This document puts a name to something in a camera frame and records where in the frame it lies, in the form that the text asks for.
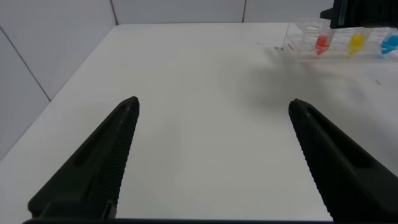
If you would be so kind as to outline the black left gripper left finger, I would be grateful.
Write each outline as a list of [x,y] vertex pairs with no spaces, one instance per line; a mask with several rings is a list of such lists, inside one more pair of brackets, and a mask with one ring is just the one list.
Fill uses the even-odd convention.
[[33,217],[115,217],[139,117],[132,96],[117,105],[31,198]]

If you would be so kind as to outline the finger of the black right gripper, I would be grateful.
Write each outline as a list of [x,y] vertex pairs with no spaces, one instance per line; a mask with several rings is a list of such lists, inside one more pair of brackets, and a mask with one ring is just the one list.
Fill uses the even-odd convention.
[[352,27],[397,28],[397,0],[334,0],[320,13],[331,29]]

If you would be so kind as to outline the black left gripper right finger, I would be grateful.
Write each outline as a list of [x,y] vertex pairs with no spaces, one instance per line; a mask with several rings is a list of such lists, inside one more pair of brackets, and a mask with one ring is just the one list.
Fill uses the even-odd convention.
[[294,99],[289,117],[334,221],[397,221],[396,175],[311,104]]

